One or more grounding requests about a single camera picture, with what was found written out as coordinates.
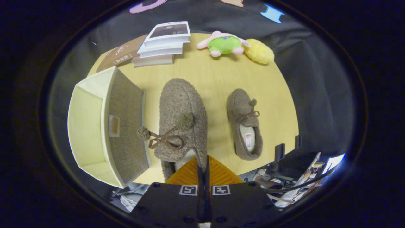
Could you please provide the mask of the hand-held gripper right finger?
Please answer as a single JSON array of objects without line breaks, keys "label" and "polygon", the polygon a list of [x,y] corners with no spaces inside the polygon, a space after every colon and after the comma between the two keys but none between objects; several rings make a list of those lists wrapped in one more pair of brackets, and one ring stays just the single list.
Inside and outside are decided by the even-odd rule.
[{"label": "hand-held gripper right finger", "polygon": [[243,182],[211,156],[208,156],[207,173],[212,228],[261,228],[280,215],[257,182]]}]

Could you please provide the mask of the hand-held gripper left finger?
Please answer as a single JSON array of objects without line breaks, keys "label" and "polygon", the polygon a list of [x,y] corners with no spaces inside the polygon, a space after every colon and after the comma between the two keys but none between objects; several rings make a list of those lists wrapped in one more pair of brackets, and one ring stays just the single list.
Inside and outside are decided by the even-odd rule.
[{"label": "hand-held gripper left finger", "polygon": [[166,183],[152,183],[130,217],[144,228],[198,228],[206,222],[206,176],[196,158]]}]

